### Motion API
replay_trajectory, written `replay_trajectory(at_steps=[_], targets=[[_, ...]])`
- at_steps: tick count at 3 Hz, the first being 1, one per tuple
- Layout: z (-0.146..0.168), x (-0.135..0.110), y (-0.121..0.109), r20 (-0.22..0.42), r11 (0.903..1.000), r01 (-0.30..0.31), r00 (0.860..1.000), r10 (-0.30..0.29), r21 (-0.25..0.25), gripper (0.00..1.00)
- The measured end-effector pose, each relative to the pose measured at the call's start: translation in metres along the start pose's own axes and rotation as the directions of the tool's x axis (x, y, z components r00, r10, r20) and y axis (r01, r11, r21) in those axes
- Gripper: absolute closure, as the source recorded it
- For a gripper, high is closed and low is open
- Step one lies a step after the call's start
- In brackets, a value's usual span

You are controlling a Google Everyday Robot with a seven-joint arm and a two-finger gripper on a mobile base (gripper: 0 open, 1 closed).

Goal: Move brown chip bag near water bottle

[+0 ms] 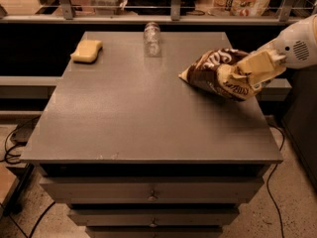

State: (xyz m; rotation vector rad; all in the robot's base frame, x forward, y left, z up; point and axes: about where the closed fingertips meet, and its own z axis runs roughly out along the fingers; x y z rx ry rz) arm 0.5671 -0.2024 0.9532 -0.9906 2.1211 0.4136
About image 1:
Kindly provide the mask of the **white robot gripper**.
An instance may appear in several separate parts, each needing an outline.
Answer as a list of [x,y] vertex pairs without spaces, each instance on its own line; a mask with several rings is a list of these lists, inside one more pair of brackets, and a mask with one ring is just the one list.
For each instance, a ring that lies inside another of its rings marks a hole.
[[302,69],[316,65],[317,15],[288,26],[259,50],[262,51],[253,52],[237,63],[252,87],[274,79],[286,71],[286,66]]

